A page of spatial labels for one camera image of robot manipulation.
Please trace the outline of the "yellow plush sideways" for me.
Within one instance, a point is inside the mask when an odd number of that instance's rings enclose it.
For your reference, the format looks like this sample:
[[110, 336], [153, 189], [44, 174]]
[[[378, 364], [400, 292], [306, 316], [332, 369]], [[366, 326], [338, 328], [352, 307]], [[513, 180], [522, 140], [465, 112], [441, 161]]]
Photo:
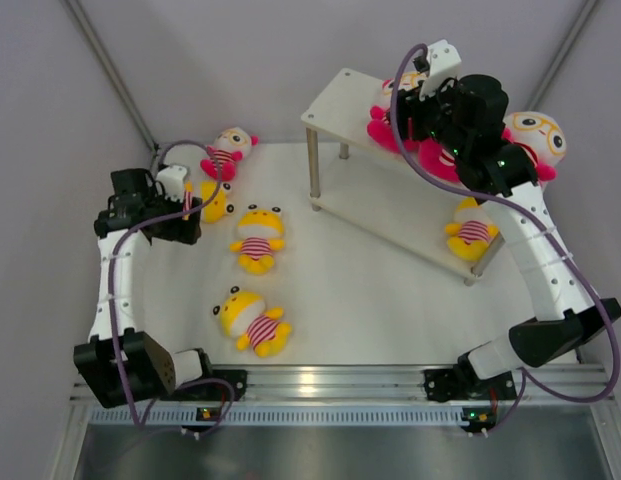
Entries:
[[[199, 193], [203, 201], [207, 200], [215, 191], [217, 183], [215, 181], [203, 181], [200, 183]], [[207, 224], [218, 222], [222, 217], [231, 215], [235, 212], [235, 205], [231, 202], [229, 195], [232, 185], [229, 182], [222, 182], [214, 198], [201, 211], [201, 221]], [[195, 192], [192, 182], [185, 183], [185, 195], [183, 210], [194, 207], [193, 194]]]

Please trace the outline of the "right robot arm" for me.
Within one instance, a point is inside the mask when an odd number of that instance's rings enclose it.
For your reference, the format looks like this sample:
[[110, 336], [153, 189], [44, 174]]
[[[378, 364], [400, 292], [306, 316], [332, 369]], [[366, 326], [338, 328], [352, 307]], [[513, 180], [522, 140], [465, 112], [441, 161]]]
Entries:
[[614, 298], [601, 298], [575, 265], [547, 211], [538, 175], [525, 149], [507, 139], [503, 121], [508, 96], [486, 75], [448, 77], [431, 93], [423, 85], [393, 88], [390, 125], [401, 154], [405, 139], [433, 139], [452, 154], [461, 182], [450, 193], [482, 204], [524, 278], [534, 315], [461, 355], [450, 368], [457, 388], [470, 397], [490, 389], [494, 377], [537, 368], [606, 333], [613, 372], [620, 355], [613, 323], [621, 315]]

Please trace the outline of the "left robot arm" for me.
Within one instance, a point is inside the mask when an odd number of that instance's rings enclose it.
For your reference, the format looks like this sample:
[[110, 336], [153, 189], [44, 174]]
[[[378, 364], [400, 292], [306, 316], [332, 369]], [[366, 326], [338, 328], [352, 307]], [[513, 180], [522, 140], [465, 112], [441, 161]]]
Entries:
[[114, 192], [94, 222], [101, 265], [95, 318], [87, 341], [74, 348], [75, 367], [104, 408], [133, 407], [181, 387], [205, 399], [216, 386], [207, 354], [200, 348], [172, 353], [145, 329], [145, 268], [156, 240], [197, 243], [201, 212], [221, 184], [197, 197], [181, 165], [110, 177]]

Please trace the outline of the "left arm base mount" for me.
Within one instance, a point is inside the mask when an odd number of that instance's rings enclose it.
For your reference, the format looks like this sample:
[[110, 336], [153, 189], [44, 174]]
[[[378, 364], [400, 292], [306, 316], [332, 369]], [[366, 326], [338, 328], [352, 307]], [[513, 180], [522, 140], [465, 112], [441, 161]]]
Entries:
[[[243, 368], [215, 368], [212, 378], [224, 380], [234, 391], [234, 401], [241, 400], [247, 390], [248, 371]], [[221, 384], [208, 384], [204, 388], [203, 398], [212, 402], [227, 402], [230, 399], [229, 389]]]

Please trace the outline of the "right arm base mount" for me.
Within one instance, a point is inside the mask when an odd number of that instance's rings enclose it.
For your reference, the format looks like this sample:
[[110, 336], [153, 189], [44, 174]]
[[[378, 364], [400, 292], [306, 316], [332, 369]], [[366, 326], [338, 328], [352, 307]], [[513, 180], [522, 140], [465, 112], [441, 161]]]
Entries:
[[517, 396], [511, 373], [480, 380], [459, 368], [426, 369], [424, 389], [429, 400], [514, 400]]

